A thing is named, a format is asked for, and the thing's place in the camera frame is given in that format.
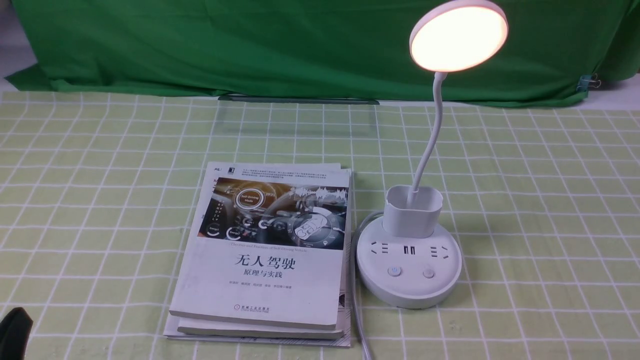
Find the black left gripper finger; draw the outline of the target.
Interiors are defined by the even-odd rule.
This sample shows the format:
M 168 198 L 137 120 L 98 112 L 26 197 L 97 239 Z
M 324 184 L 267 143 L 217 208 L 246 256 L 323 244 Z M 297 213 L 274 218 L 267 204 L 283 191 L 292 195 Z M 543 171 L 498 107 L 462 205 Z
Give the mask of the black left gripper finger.
M 15 307 L 0 322 L 0 359 L 23 360 L 34 321 L 23 307 Z

